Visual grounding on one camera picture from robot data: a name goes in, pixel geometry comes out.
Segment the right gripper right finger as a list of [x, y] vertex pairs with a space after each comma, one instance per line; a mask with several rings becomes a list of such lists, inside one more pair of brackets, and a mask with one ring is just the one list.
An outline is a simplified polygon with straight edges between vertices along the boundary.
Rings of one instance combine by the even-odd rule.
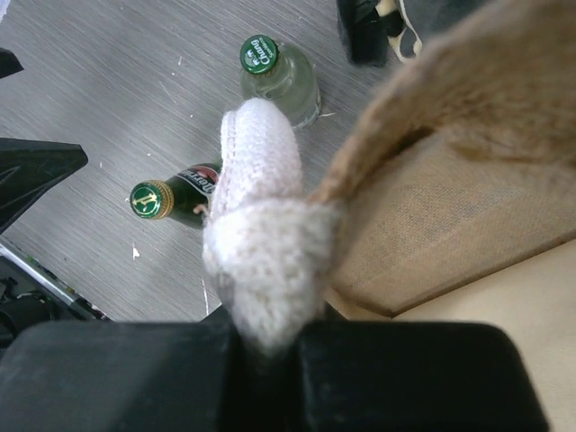
[[298, 431], [549, 428], [516, 346], [487, 324], [316, 323], [298, 366]]

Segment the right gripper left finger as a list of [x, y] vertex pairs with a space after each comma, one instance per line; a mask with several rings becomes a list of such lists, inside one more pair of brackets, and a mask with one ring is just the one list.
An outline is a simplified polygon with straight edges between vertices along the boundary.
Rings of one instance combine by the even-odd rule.
[[4, 431], [249, 431], [237, 334], [196, 323], [44, 323], [1, 361]]

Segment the green glass bottle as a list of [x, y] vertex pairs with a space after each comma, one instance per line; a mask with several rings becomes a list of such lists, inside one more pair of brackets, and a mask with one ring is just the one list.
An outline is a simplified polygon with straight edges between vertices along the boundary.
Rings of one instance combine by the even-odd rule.
[[220, 160], [196, 164], [164, 181], [140, 182], [130, 192], [130, 207], [144, 220], [171, 219], [201, 230], [221, 166]]

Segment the brown jute canvas bag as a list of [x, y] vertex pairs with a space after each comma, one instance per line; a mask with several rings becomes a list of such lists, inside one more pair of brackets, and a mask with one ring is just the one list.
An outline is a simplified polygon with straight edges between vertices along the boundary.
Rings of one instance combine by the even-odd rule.
[[247, 347], [386, 316], [575, 237], [575, 4], [492, 1], [401, 67], [318, 187], [269, 102], [227, 112], [203, 260]]

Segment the clear soda bottle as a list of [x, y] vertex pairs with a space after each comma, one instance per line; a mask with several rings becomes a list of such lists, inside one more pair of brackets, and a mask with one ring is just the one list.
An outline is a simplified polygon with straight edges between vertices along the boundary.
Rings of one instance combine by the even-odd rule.
[[240, 92], [244, 99], [274, 103], [292, 127], [316, 121], [321, 96], [312, 64], [297, 46], [264, 34], [248, 37], [239, 51]]

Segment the black floral plush pillow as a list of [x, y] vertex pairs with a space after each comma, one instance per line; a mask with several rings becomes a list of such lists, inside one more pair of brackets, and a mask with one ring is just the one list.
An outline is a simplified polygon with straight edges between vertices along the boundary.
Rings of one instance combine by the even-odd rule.
[[346, 59], [358, 67], [382, 68], [391, 53], [407, 63], [423, 48], [402, 1], [337, 0], [337, 28]]

